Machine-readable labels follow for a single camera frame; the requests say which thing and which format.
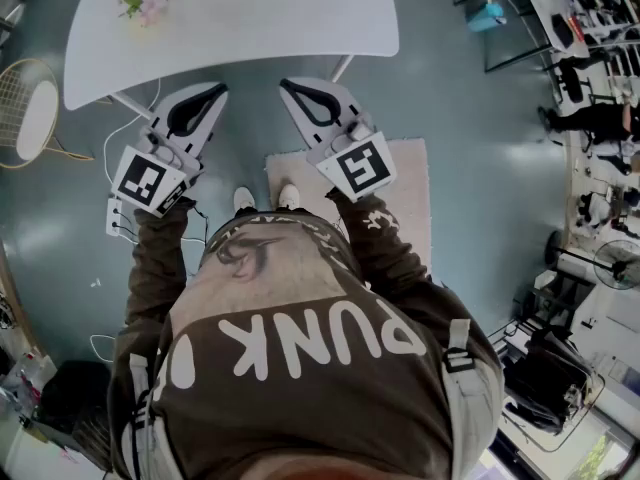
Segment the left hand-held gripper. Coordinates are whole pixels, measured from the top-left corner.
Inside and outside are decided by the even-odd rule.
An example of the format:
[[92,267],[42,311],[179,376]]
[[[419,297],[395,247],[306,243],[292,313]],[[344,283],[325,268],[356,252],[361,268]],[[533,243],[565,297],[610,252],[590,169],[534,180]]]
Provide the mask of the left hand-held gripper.
[[156,217],[163,217],[204,171],[201,151],[228,99],[221,82],[203,82],[166,96],[139,141],[127,146],[112,192]]

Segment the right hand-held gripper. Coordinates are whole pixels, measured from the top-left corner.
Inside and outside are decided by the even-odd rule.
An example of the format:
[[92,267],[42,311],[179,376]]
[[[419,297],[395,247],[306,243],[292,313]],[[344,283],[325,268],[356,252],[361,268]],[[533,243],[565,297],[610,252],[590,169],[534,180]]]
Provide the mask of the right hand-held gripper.
[[[395,181],[397,171],[384,134],[372,129],[371,116],[346,87],[319,78],[283,78],[279,91],[312,148],[307,161],[350,201]],[[334,125],[347,128],[332,139]]]

